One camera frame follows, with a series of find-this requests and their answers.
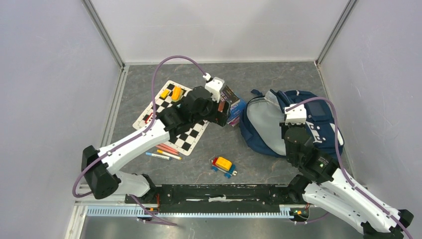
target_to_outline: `yellow toy block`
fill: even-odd
[[[230,170],[230,167],[232,165],[232,163],[230,161],[228,161],[227,159],[223,158],[223,157],[218,157],[217,161],[215,162],[215,164],[220,167],[221,169],[224,169],[225,171]]]
[[[165,89],[163,93],[161,93],[160,98],[165,99],[170,93],[169,89]]]
[[[182,88],[175,86],[172,93],[172,101],[178,101],[182,98]]]

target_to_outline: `wall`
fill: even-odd
[[[63,238],[119,69],[81,1],[0,8],[0,238]]]
[[[315,60],[347,0],[92,2],[123,60],[145,63]]]
[[[422,235],[422,2],[359,1],[322,62],[357,180]]]

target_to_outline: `checkerboard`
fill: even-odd
[[[182,88],[183,96],[186,96],[188,91],[191,89],[182,86],[174,81],[167,81],[167,83],[161,88],[158,94],[155,96],[155,104],[157,108],[157,112],[161,112],[163,109],[170,107],[172,105],[171,95],[173,93],[173,89],[175,86]],[[170,93],[165,98],[160,98],[161,93],[165,89],[169,89]],[[133,127],[135,129],[140,129],[144,127],[148,122],[152,120],[152,103],[142,112],[142,114],[138,117],[138,119],[133,123]],[[201,138],[204,130],[207,128],[209,122],[208,121],[201,121],[195,124],[192,128],[189,129],[186,133],[182,133],[178,135],[175,139],[170,140],[164,143],[167,146],[172,147],[173,149],[177,150],[181,154],[190,155],[195,148],[195,145],[198,143],[199,139]]]

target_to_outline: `backpack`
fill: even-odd
[[[240,115],[240,131],[246,144],[254,151],[274,157],[286,157],[286,147],[281,138],[280,122],[284,122],[284,107],[316,97],[308,91],[273,91],[251,99]],[[334,147],[334,118],[328,104],[317,100],[306,103],[308,113],[306,131],[314,137],[314,146],[337,159]],[[343,151],[343,137],[338,131],[338,149]]]

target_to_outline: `toy car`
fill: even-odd
[[[211,169],[215,172],[223,172],[226,178],[231,178],[232,176],[236,176],[237,174],[237,172],[235,171],[236,166],[223,157],[218,157],[212,160]]]

